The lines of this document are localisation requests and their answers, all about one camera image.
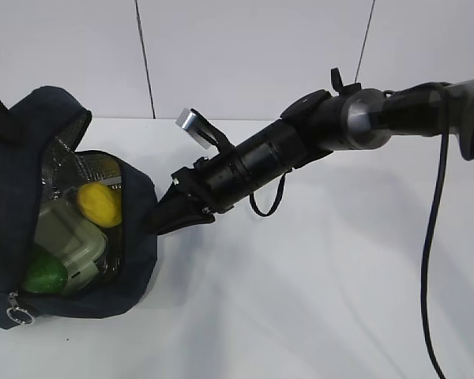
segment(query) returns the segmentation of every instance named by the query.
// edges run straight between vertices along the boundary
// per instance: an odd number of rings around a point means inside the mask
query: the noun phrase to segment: white wall
[[[133,0],[0,0],[0,97],[46,84],[96,117],[151,117]]]
[[[329,87],[335,66],[353,81],[370,9],[371,0],[141,2],[158,116],[195,107],[275,119]]]
[[[329,87],[332,66],[352,80],[370,7],[142,0],[157,114],[197,107],[209,117],[275,118]],[[134,18],[132,1],[1,1],[0,95],[12,104],[58,84],[96,115],[149,117]],[[471,77],[474,0],[376,1],[364,86]],[[238,142],[265,124],[218,126]],[[67,359],[77,364],[58,377],[435,377],[419,264],[438,143],[402,137],[334,154],[288,177],[270,220],[244,201],[214,225],[161,238],[155,286],[137,308],[0,331],[0,377],[51,377]],[[96,120],[83,148],[128,160],[159,194],[171,172],[205,154],[161,120]],[[258,202],[269,204],[274,191],[266,186]],[[454,139],[429,296],[441,365],[448,377],[474,378],[474,162],[462,161]]]

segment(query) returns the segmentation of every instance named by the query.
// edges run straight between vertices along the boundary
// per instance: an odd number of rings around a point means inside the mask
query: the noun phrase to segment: silver tab
[[[204,137],[208,136],[214,139],[213,134],[198,115],[190,109],[184,108],[175,123],[184,129],[201,147],[210,148],[213,145]]]

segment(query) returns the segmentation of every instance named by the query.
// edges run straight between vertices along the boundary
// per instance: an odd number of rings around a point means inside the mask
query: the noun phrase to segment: yellow lemon
[[[81,213],[99,227],[115,227],[121,219],[121,191],[99,183],[84,184],[77,192]]]

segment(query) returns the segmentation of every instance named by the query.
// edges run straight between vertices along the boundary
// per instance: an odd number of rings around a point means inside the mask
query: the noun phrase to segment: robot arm
[[[332,85],[338,96],[325,90],[304,96],[237,146],[195,110],[185,110],[177,124],[202,146],[216,146],[219,154],[172,175],[170,189],[149,215],[149,231],[162,235],[212,223],[214,213],[229,211],[292,169],[339,150],[380,148],[393,135],[433,137],[446,123],[464,159],[474,159],[474,80],[382,92],[362,89],[360,83],[344,86],[333,69]]]

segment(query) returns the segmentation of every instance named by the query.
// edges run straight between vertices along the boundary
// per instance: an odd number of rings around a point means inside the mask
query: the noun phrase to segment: plastic container
[[[41,206],[35,242],[65,265],[68,280],[62,295],[79,291],[99,275],[96,262],[107,248],[102,231],[63,199]]]

